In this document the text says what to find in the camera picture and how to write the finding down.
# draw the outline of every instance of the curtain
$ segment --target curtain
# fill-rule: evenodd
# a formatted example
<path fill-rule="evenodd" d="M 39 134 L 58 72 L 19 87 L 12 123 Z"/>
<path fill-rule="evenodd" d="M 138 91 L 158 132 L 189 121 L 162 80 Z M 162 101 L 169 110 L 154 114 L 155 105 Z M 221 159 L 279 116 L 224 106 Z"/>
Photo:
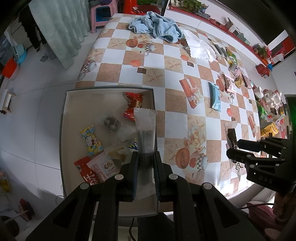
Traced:
<path fill-rule="evenodd" d="M 32 0 L 29 7 L 49 46 L 67 69 L 89 31 L 88 0 Z"/>

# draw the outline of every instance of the white napkin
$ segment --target white napkin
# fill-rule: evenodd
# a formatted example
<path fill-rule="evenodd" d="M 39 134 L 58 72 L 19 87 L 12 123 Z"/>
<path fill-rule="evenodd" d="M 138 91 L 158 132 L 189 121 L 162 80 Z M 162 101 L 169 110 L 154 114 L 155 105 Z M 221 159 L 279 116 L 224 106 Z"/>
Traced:
<path fill-rule="evenodd" d="M 203 40 L 199 39 L 189 30 L 183 30 L 192 58 L 205 58 L 210 62 L 216 59 L 214 50 Z"/>

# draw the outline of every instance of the blue cloth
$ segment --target blue cloth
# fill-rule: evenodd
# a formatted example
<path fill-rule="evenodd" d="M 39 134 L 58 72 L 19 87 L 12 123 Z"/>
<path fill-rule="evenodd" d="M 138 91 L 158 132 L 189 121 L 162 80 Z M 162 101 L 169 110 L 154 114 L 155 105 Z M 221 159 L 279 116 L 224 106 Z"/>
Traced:
<path fill-rule="evenodd" d="M 135 34 L 153 34 L 156 39 L 163 39 L 169 43 L 176 43 L 178 39 L 183 38 L 183 32 L 174 20 L 152 11 L 132 21 L 128 28 Z"/>

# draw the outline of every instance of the red chair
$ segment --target red chair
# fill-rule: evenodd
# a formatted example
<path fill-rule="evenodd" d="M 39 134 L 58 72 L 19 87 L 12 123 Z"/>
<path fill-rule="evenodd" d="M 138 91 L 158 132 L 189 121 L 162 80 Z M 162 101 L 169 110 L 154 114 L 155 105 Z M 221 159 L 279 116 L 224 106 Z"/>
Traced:
<path fill-rule="evenodd" d="M 160 14 L 160 11 L 156 6 L 138 5 L 137 0 L 124 0 L 123 13 L 125 14 L 145 15 L 148 11 Z"/>

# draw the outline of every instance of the metal screw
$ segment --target metal screw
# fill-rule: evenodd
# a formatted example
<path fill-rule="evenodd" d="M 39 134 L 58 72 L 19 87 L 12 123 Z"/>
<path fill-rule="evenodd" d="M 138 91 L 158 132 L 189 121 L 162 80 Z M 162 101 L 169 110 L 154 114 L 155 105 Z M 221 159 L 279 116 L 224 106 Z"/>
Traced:
<path fill-rule="evenodd" d="M 172 179 L 172 180 L 176 180 L 177 178 L 178 178 L 178 175 L 176 175 L 176 174 L 169 174 L 169 176 L 168 176 L 170 179 Z"/>
<path fill-rule="evenodd" d="M 207 189 L 207 190 L 211 190 L 211 189 L 212 189 L 212 184 L 210 184 L 210 183 L 204 183 L 204 184 L 203 184 L 203 187 L 204 187 L 205 189 Z"/>
<path fill-rule="evenodd" d="M 84 189 L 88 189 L 88 187 L 89 187 L 89 184 L 88 183 L 81 183 L 80 184 L 80 188 L 83 189 L 83 190 Z"/>
<path fill-rule="evenodd" d="M 117 174 L 116 176 L 115 176 L 115 179 L 116 180 L 122 180 L 124 178 L 124 176 L 122 175 L 122 174 Z"/>

